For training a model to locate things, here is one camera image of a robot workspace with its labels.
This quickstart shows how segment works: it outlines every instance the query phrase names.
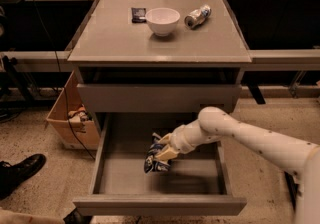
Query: gray tabletop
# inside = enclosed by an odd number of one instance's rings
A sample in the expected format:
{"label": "gray tabletop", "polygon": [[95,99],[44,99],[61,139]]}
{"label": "gray tabletop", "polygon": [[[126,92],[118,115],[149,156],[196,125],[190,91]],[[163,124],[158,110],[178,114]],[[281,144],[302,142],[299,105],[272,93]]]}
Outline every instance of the gray tabletop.
{"label": "gray tabletop", "polygon": [[[184,17],[203,4],[211,16],[188,29]],[[146,23],[131,22],[131,7],[169,7],[181,19],[173,33],[158,37]],[[243,63],[250,57],[222,0],[100,0],[69,61]]]}

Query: cardboard box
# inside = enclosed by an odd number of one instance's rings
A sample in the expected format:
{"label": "cardboard box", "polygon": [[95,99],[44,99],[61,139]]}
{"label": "cardboard box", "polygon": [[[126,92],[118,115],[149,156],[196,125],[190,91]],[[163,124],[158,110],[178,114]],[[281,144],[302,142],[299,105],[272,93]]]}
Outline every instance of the cardboard box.
{"label": "cardboard box", "polygon": [[47,116],[47,121],[60,135],[61,141],[66,148],[84,149],[77,140],[78,138],[87,149],[96,150],[100,136],[94,121],[70,123],[67,119],[67,113],[69,111],[77,110],[82,105],[80,95],[77,91],[77,84],[77,78],[75,74],[72,73],[65,89],[62,90]]}

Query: drawer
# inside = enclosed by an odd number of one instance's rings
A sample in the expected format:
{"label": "drawer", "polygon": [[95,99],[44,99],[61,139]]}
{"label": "drawer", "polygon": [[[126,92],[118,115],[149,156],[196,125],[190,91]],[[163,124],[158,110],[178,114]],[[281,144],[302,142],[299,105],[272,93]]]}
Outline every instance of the drawer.
{"label": "drawer", "polygon": [[74,199],[83,215],[238,215],[220,144],[202,145],[173,160],[171,170],[148,173],[151,135],[161,136],[194,116],[185,113],[108,115],[101,133],[90,194]]}
{"label": "drawer", "polygon": [[90,112],[199,112],[216,106],[232,112],[240,85],[208,84],[79,84]]}

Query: pants leg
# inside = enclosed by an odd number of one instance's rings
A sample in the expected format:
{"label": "pants leg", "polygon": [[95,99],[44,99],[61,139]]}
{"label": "pants leg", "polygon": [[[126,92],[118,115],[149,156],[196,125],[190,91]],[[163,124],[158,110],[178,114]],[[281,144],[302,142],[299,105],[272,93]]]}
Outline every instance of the pants leg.
{"label": "pants leg", "polygon": [[64,224],[62,219],[16,213],[0,208],[1,224]]}

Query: black shoe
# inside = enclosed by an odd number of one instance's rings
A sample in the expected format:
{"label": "black shoe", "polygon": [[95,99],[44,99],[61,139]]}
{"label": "black shoe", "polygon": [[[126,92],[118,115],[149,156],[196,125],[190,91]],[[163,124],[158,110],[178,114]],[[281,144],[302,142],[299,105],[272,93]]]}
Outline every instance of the black shoe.
{"label": "black shoe", "polygon": [[21,163],[0,162],[0,200],[9,196],[22,182],[35,175],[45,164],[42,154],[32,155]]}
{"label": "black shoe", "polygon": [[63,220],[66,224],[89,224],[91,216],[82,216],[77,209],[74,209]]}

